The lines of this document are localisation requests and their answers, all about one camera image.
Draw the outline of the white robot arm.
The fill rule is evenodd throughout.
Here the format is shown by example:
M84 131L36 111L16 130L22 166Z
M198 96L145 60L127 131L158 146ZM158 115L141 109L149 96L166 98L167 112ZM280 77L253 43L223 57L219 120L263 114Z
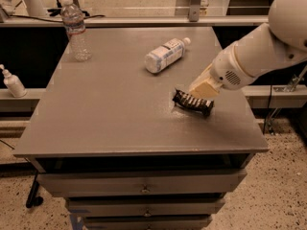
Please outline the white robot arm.
M259 77L307 59L307 0L274 0L268 21L234 41L191 83L196 98L238 90Z

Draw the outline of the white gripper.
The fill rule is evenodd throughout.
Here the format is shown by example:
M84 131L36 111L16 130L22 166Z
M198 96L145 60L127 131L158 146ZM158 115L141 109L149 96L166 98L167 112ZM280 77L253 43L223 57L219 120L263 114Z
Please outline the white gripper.
M214 98L219 95L221 87L237 90L255 81L255 78L240 65L235 54L235 46L236 43L232 43L220 51L212 64L209 64L191 83L189 93L193 97Z

